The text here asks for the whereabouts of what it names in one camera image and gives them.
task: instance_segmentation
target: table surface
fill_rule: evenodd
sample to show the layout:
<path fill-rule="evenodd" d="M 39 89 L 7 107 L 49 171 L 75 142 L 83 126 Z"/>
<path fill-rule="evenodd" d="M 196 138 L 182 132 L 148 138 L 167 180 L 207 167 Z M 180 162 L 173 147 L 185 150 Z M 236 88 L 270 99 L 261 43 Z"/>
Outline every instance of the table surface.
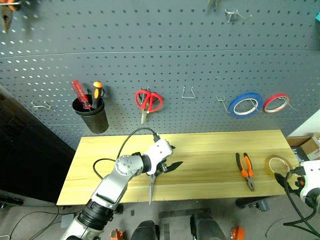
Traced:
<path fill-rule="evenodd" d="M 100 179 L 93 171 L 94 161 L 116 159 L 127 136 L 82 137 L 61 190 L 58 205 L 83 205 L 88 202 Z M 270 155 L 287 159 L 293 167 L 298 161 L 280 130 L 204 132 L 161 134 L 176 147 L 167 158 L 167 165 L 183 161 L 175 171 L 161 174 L 155 182 L 153 201 L 257 197 L 285 194 L 284 189 L 265 170 Z M 121 155 L 143 153 L 153 144 L 152 135 L 134 135 Z M 242 178 L 235 153 L 243 159 L 246 152 L 254 171 L 255 191 Z M 101 161 L 96 169 L 105 176 L 114 162 Z M 149 178 L 146 174 L 134 177 L 128 184 L 121 202 L 147 202 Z"/>

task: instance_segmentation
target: masking tape roll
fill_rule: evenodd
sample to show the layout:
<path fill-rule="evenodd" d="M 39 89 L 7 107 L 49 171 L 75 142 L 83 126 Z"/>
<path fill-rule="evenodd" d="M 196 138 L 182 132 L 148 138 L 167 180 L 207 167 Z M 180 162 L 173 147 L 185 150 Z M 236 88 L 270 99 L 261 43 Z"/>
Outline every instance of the masking tape roll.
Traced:
<path fill-rule="evenodd" d="M 271 155 L 266 158 L 264 168 L 272 177 L 275 177 L 275 173 L 285 177 L 290 169 L 292 169 L 292 165 L 287 159 L 281 156 Z"/>

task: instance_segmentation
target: black cup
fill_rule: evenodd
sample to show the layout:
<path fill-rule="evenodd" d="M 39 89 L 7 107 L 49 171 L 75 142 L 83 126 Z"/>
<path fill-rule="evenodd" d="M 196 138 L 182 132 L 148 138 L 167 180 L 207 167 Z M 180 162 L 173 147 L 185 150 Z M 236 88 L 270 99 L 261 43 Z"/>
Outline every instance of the black cup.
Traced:
<path fill-rule="evenodd" d="M 89 102 L 92 103 L 92 96 L 90 94 L 86 96 Z M 84 109 L 78 98 L 73 101 L 72 107 L 94 134 L 102 134 L 108 129 L 109 124 L 105 112 L 105 103 L 102 98 L 99 99 L 98 108 L 94 110 L 91 109 L 91 111 Z"/>

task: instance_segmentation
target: pliers handle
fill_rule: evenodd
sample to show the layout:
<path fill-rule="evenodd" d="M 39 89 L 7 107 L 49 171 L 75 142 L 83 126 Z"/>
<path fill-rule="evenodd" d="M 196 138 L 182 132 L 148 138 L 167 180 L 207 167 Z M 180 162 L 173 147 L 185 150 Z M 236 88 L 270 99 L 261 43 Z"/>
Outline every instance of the pliers handle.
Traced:
<path fill-rule="evenodd" d="M 244 159 L 245 159 L 245 162 L 246 162 L 246 165 L 248 167 L 247 170 L 244 169 L 241 161 L 240 161 L 240 155 L 239 153 L 237 152 L 235 154 L 235 159 L 236 159 L 236 164 L 238 165 L 238 168 L 240 169 L 241 171 L 241 175 L 242 177 L 244 178 L 247 178 L 247 177 L 253 177 L 254 176 L 254 171 L 253 171 L 253 167 L 252 167 L 252 163 L 250 161 L 250 158 L 248 157 L 248 154 L 244 153 L 243 154 L 244 156 Z"/>

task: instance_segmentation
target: pliers on pegboard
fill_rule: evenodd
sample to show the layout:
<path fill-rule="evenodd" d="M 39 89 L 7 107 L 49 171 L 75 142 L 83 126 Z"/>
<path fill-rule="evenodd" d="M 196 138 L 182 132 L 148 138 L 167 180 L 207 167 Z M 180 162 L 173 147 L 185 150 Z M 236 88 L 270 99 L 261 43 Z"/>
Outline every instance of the pliers on pegboard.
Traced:
<path fill-rule="evenodd" d="M 12 21 L 12 12 L 18 11 L 20 9 L 21 3 L 21 1 L 17 0 L 0 0 L 0 6 L 2 6 L 1 20 L 4 33 L 7 33 L 10 28 Z"/>

